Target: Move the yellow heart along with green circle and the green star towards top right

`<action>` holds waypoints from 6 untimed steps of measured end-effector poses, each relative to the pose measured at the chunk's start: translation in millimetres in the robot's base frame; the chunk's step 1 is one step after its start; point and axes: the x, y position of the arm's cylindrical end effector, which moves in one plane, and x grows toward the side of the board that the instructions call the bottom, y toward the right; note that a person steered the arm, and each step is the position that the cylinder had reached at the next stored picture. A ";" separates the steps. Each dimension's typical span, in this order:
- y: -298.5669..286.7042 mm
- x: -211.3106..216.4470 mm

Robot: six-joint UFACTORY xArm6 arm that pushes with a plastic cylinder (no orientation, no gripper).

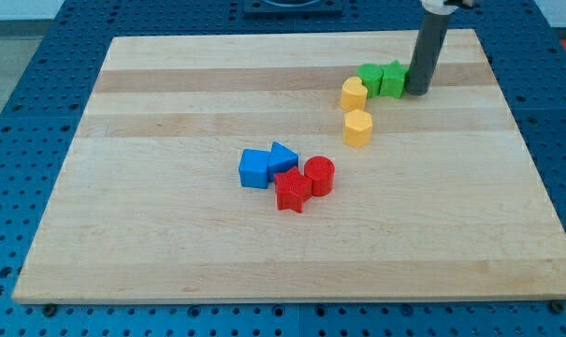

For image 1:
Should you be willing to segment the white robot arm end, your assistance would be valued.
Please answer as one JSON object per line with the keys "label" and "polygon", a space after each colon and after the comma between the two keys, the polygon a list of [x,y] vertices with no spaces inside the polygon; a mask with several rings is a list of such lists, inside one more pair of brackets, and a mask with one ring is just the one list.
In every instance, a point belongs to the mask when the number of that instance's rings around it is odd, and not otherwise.
{"label": "white robot arm end", "polygon": [[451,15],[458,8],[472,9],[477,0],[421,0],[424,9],[435,15]]}

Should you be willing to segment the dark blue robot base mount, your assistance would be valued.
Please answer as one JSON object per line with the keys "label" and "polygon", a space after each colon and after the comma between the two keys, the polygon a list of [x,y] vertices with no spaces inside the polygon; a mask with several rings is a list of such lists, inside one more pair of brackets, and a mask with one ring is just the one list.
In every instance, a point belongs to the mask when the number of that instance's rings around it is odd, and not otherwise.
{"label": "dark blue robot base mount", "polygon": [[246,17],[342,14],[342,0],[242,0]]}

